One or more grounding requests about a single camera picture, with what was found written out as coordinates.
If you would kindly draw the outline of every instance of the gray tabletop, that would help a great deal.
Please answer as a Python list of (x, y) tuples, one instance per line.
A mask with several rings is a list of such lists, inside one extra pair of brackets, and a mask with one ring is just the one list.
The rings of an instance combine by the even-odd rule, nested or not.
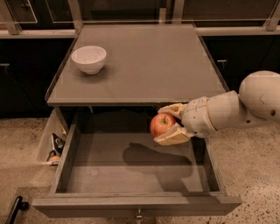
[(105, 67), (86, 75), (69, 57), (50, 106), (189, 102), (225, 92), (189, 24), (86, 25), (73, 49), (82, 46), (103, 47)]

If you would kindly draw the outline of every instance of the black cabinet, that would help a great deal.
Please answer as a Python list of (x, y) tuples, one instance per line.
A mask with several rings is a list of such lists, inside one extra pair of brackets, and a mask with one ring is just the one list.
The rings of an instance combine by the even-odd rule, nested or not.
[(239, 91), (249, 74), (280, 73), (280, 36), (204, 37), (206, 46), (230, 90)]
[(0, 40), (0, 117), (49, 116), (46, 90), (72, 42), (71, 38)]

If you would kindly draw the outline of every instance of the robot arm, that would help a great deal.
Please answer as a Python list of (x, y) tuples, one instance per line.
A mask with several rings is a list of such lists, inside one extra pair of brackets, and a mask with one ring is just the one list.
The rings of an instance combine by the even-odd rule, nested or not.
[[(170, 113), (181, 119), (184, 135), (188, 133), (189, 137), (208, 137), (224, 128), (280, 123), (280, 74), (269, 71), (252, 73), (241, 83), (239, 94), (231, 91), (211, 98), (201, 97), (188, 104), (161, 108), (158, 113)], [(166, 135), (155, 141), (174, 143), (169, 143)]]

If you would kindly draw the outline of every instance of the apple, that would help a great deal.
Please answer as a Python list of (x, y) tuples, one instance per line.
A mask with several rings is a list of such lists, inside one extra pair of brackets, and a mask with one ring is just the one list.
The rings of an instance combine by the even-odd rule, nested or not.
[(176, 123), (172, 115), (162, 113), (155, 115), (150, 122), (150, 133), (154, 137), (164, 134), (170, 127)]

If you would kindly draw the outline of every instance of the bowl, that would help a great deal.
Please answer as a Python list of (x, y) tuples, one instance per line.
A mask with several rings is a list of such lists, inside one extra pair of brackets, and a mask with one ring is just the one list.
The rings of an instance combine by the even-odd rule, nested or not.
[(74, 64), (86, 74), (97, 74), (104, 67), (106, 51), (97, 45), (83, 46), (72, 53)]

